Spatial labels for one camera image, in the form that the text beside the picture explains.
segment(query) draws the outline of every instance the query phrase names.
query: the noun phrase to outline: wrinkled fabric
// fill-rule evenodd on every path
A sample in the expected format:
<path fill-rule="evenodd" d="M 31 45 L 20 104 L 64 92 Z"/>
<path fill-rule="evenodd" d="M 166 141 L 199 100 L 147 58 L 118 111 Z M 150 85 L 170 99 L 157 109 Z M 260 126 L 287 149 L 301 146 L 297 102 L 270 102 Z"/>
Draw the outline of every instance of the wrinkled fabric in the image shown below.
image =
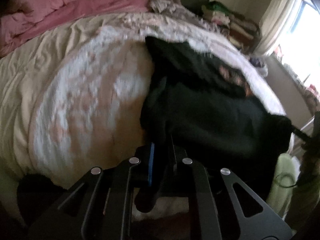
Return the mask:
<path fill-rule="evenodd" d="M 16 192 L 18 181 L 34 173 L 28 134 L 32 109 L 61 60 L 90 40 L 99 28 L 123 14 L 77 20 L 48 31 L 0 59 L 0 201 L 22 224 Z"/>
<path fill-rule="evenodd" d="M 29 168 L 69 187 L 91 166 L 113 167 L 144 143 L 139 116 L 153 71 L 147 35 L 188 41 L 197 51 L 219 55 L 242 71 L 257 96 L 265 84 L 220 34 L 152 13 L 115 17 L 61 63 L 38 97 L 29 129 Z M 266 87 L 261 101 L 269 111 L 284 113 L 266 96 L 276 99 Z"/>
<path fill-rule="evenodd" d="M 187 8 L 175 3 L 175 0 L 150 0 L 150 7 L 155 13 L 167 15 L 173 19 L 183 20 L 208 31 L 220 31 L 215 23 L 208 23 L 202 18 L 199 18 Z"/>
<path fill-rule="evenodd" d="M 225 13 L 221 11 L 208 10 L 205 5 L 203 5 L 201 9 L 203 11 L 203 18 L 207 21 L 214 22 L 217 25 L 224 25 L 229 27 L 230 19 L 225 15 Z"/>
<path fill-rule="evenodd" d="M 0 18 L 0 57 L 61 24 L 111 12 L 147 12 L 149 0 L 74 0 L 40 21 L 17 12 Z"/>
<path fill-rule="evenodd" d="M 278 156 L 289 147 L 291 121 L 269 114 L 240 80 L 227 82 L 220 68 L 230 67 L 215 55 L 154 37 L 146 45 L 155 71 L 140 122 L 151 141 L 164 145 L 171 135 L 206 167 L 228 167 L 242 180 L 268 174 L 270 186 Z"/>
<path fill-rule="evenodd" d="M 233 14 L 229 15 L 229 18 L 231 21 L 235 22 L 236 24 L 240 25 L 241 27 L 243 27 L 244 29 L 248 29 L 252 32 L 257 32 L 257 26 L 250 21 L 246 21 L 246 20 L 240 20 L 238 18 L 236 18 Z"/>

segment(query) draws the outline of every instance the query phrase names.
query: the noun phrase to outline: bed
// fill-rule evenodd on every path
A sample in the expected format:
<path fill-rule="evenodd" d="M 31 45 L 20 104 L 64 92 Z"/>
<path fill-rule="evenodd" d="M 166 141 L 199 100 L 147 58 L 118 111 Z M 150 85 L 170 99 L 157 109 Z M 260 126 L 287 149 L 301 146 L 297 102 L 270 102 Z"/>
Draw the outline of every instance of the bed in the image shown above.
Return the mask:
<path fill-rule="evenodd" d="M 208 1 L 181 3 L 198 13 Z M 144 144 L 139 118 L 153 73 L 146 36 L 188 41 L 199 52 L 215 54 L 241 70 L 269 113 L 285 115 L 264 79 L 210 25 L 181 5 L 176 7 L 182 16 L 154 13 L 149 5 L 150 0 L 61 0 L 46 7 L 47 15 L 33 15 L 29 29 L 3 36 L 0 200 L 14 218 L 22 222 L 15 191 L 25 174 L 39 173 L 69 188 L 92 166 L 114 167 Z M 157 3 L 159 12 L 162 5 Z M 10 27 L 10 19 L 4 26 Z M 295 173 L 288 154 L 280 155 L 275 176 L 284 171 Z M 280 216 L 290 192 L 271 188 L 268 203 Z M 179 206 L 170 201 L 166 205 Z M 163 206 L 147 217 L 186 211 Z"/>

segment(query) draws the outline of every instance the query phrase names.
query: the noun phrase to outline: folded clothes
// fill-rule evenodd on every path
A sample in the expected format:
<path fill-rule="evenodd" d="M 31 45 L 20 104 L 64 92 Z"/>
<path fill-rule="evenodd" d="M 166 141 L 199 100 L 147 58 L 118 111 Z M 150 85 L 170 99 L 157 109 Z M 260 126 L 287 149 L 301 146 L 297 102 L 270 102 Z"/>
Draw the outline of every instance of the folded clothes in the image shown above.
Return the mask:
<path fill-rule="evenodd" d="M 246 31 L 252 31 L 252 32 L 256 32 L 258 29 L 256 27 L 256 25 L 250 21 L 246 21 L 246 20 L 240 20 L 238 18 L 236 18 L 233 14 L 229 15 L 229 19 L 230 21 L 235 22 L 236 24 L 238 24 L 239 26 L 243 27 Z"/>
<path fill-rule="evenodd" d="M 44 4 L 47 0 L 32 1 L 36 8 L 32 12 L 21 10 L 4 15 L 0 18 L 0 57 L 26 43 L 28 40 L 51 30 L 59 25 L 84 18 L 115 12 L 147 12 L 149 0 L 59 0 L 61 7 L 47 5 L 43 15 Z"/>
<path fill-rule="evenodd" d="M 227 38 L 237 49 L 241 50 L 243 48 L 243 43 L 237 41 L 234 37 L 228 36 Z"/>
<path fill-rule="evenodd" d="M 238 24 L 236 24 L 234 22 L 231 22 L 230 29 L 240 33 L 241 35 L 245 36 L 249 40 L 253 40 L 254 39 L 254 37 L 252 35 L 247 33 L 242 27 L 240 27 Z"/>
<path fill-rule="evenodd" d="M 221 2 L 212 1 L 206 5 L 206 8 L 211 11 L 220 11 L 223 12 L 226 16 L 229 16 L 231 11 Z"/>
<path fill-rule="evenodd" d="M 217 25 L 225 25 L 229 27 L 230 19 L 225 15 L 225 13 L 218 10 L 208 10 L 204 5 L 201 7 L 201 9 L 203 11 L 203 18 L 207 21 L 214 22 Z"/>

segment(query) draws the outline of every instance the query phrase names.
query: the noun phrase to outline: pink blanket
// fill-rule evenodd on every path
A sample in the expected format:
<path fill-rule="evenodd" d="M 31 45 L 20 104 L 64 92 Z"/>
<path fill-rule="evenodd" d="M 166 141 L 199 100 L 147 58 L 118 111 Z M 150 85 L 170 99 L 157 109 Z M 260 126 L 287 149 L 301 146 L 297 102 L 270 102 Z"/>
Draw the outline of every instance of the pink blanket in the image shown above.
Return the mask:
<path fill-rule="evenodd" d="M 147 12 L 149 0 L 73 0 L 38 21 L 40 12 L 21 10 L 0 18 L 0 57 L 61 24 L 111 12 Z"/>

